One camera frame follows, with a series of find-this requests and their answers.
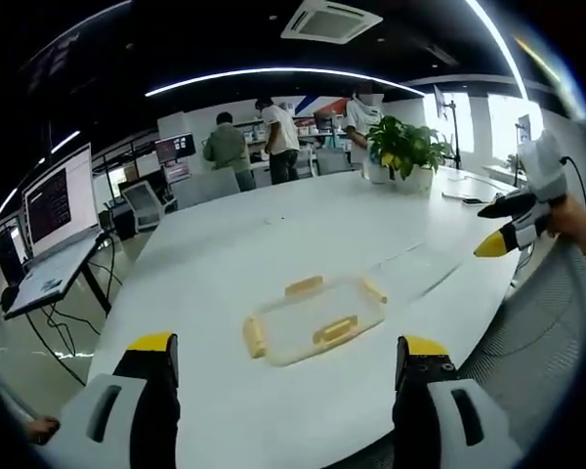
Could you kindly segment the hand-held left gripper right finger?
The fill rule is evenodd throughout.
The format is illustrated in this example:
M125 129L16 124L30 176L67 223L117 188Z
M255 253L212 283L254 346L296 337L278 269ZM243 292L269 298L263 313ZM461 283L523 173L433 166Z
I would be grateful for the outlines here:
M512 468L523 457L504 410L431 339L398 339L392 420L396 468Z

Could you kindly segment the person's left hand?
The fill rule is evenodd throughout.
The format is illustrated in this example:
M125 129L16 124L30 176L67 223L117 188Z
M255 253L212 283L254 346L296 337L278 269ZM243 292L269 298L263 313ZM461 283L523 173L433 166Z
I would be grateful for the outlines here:
M24 423L24 431L28 440L38 446L45 446L60 427L60 421L51 416L42 416Z

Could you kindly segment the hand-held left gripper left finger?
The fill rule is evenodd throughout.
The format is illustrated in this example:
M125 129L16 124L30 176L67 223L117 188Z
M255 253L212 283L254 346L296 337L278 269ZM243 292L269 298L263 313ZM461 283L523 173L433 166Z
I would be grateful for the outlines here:
M178 336L143 336L63 407L40 453L53 468L175 468L178 387Z

